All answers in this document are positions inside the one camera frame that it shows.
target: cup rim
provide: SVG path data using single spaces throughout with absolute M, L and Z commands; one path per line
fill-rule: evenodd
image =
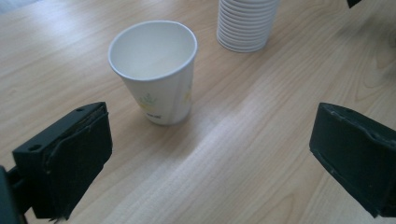
M 260 43 L 263 42 L 263 40 L 265 40 L 265 36 L 254 39 L 254 40 L 237 40 L 230 36 L 227 36 L 226 34 L 224 34 L 222 32 L 218 32 L 218 37 L 220 37 L 221 40 L 224 42 L 227 42 L 229 44 L 232 44 L 234 46 L 238 46 L 241 48 L 250 48 L 251 46 L 259 45 Z
M 235 34 L 241 34 L 242 36 L 255 36 L 261 32 L 264 32 L 264 29 L 256 29 L 256 30 L 252 30 L 252 29 L 238 29 L 236 27 L 231 26 L 230 24 L 226 23 L 223 20 L 219 21 L 219 24 L 225 28 L 227 28 L 227 30 L 229 30 L 231 33 L 235 33 Z
M 229 26 L 235 28 L 239 31 L 251 31 L 251 32 L 260 32 L 262 30 L 266 30 L 266 25 L 272 21 L 270 20 L 264 21 L 262 23 L 255 23 L 253 25 L 249 25 L 248 22 L 242 23 L 232 18 L 227 18 L 222 12 L 219 13 L 219 22 L 226 23 Z
M 112 62 L 111 55 L 112 55 L 112 50 L 113 50 L 114 45 L 127 32 L 129 32 L 129 31 L 131 31 L 131 30 L 133 30 L 133 29 L 135 29 L 135 28 L 137 28 L 139 26 L 148 25 L 148 24 L 152 24 L 152 23 L 168 23 L 168 24 L 175 24 L 175 25 L 183 27 L 183 29 L 185 29 L 191 35 L 191 38 L 192 38 L 192 41 L 193 41 L 193 51 L 192 51 L 191 55 L 180 66 L 176 67 L 175 69 L 173 69 L 173 70 L 171 70 L 171 71 L 169 71 L 167 73 L 161 74 L 160 76 L 157 76 L 157 77 L 136 78 L 136 77 L 129 77 L 129 76 L 124 75 L 122 72 L 119 71 L 119 69 L 117 69 L 117 67 Z M 197 41 L 197 38 L 196 38 L 195 34 L 192 32 L 192 30 L 189 27 L 187 27 L 186 25 L 182 24 L 181 22 L 178 22 L 178 21 L 143 21 L 143 22 L 139 22 L 137 24 L 134 24 L 134 25 L 122 30 L 121 32 L 119 32 L 114 37 L 114 39 L 111 41 L 110 46 L 108 48 L 107 60 L 110 63 L 110 66 L 114 70 L 114 72 L 116 72 L 116 74 L 119 75 L 120 77 L 129 79 L 129 80 L 132 80 L 132 81 L 148 82 L 148 81 L 161 80 L 161 79 L 164 79 L 164 78 L 167 78 L 167 77 L 170 77 L 170 76 L 176 74 L 177 72 L 179 72 L 180 70 L 185 68 L 189 63 L 191 63 L 194 60 L 194 58 L 195 58 L 195 56 L 197 54 L 197 51 L 198 51 L 198 41 Z
M 226 2 L 227 5 L 237 7 L 241 10 L 251 10 L 251 9 L 263 9 L 265 7 L 274 6 L 277 4 L 278 0 L 269 0 L 269 1 L 258 1 L 258 2 L 248 2 L 248 1 L 237 1 L 237 0 L 221 0 L 222 2 Z
M 233 18 L 230 15 L 227 15 L 227 12 L 225 12 L 224 10 L 221 10 L 219 12 L 219 15 L 225 21 L 229 21 L 234 25 L 240 25 L 240 26 L 243 26 L 248 29 L 261 28 L 261 27 L 263 27 L 264 23 L 267 23 L 268 21 L 272 21 L 273 17 L 274 17 L 274 13 L 271 13 L 271 14 L 266 15 L 266 17 L 263 17 L 262 19 L 258 19 L 256 21 L 242 21 L 242 20 L 238 20 L 237 18 Z
M 247 14 L 257 14 L 257 13 L 262 13 L 265 10 L 268 10 L 268 7 L 274 7 L 277 6 L 278 1 L 274 1 L 271 3 L 265 3 L 262 5 L 257 5 L 257 6 L 252 6 L 250 4 L 247 3 L 240 3 L 240 2 L 236 2 L 236 1 L 226 1 L 226 0 L 220 0 L 220 2 L 226 6 L 227 8 L 232 9 L 235 12 L 239 12 L 239 13 L 247 13 Z
M 227 16 L 233 17 L 240 21 L 260 21 L 266 19 L 269 15 L 273 14 L 271 11 L 274 9 L 275 7 L 268 7 L 266 10 L 263 10 L 260 13 L 246 13 L 227 7 L 222 1 L 219 2 L 219 11 L 222 11 Z
M 249 53 L 249 52 L 257 51 L 259 49 L 262 49 L 267 42 L 267 41 L 264 41 L 263 43 L 252 46 L 252 47 L 231 46 L 231 45 L 225 43 L 224 40 L 221 39 L 219 34 L 217 34 L 217 40 L 224 48 L 229 49 L 231 51 L 238 52 L 238 53 Z
M 231 33 L 229 31 L 227 31 L 227 28 L 225 28 L 223 25 L 219 24 L 218 26 L 218 31 L 220 31 L 223 35 L 227 35 L 228 37 L 234 39 L 234 40 L 238 40 L 238 41 L 254 41 L 260 38 L 264 38 L 267 36 L 266 32 L 262 32 L 258 35 L 251 35 L 251 36 L 242 36 L 242 35 L 238 35 L 235 33 Z

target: light wood tabletop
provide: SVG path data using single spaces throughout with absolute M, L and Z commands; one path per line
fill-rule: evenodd
M 67 223 L 396 223 L 371 217 L 308 145 L 320 102 L 396 129 L 396 1 L 281 0 L 253 53 L 218 43 L 218 9 L 43 0 L 0 15 L 0 164 L 11 169 L 13 149 L 73 109 L 106 102 L 113 154 Z M 192 110 L 174 126 L 148 121 L 107 62 L 120 31 L 151 20 L 198 40 Z

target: paper cup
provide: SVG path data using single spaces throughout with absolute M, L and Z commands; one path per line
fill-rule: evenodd
M 271 33 L 279 0 L 219 0 L 217 39 L 226 49 L 262 49 Z
M 115 37 L 108 51 L 111 68 L 125 83 L 146 117 L 156 124 L 182 121 L 191 110 L 194 33 L 175 21 L 146 21 Z

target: paper cup stack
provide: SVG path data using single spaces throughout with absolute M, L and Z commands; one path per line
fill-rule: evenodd
M 236 52 L 262 49 L 271 33 L 278 0 L 219 0 L 217 38 Z

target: green print on cup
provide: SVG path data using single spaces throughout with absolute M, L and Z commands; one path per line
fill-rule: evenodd
M 189 85 L 189 89 L 184 94 L 183 103 L 188 104 L 191 101 L 191 85 Z
M 146 111 L 152 111 L 157 102 L 157 98 L 153 98 L 149 93 L 144 97 L 139 98 L 139 105 Z

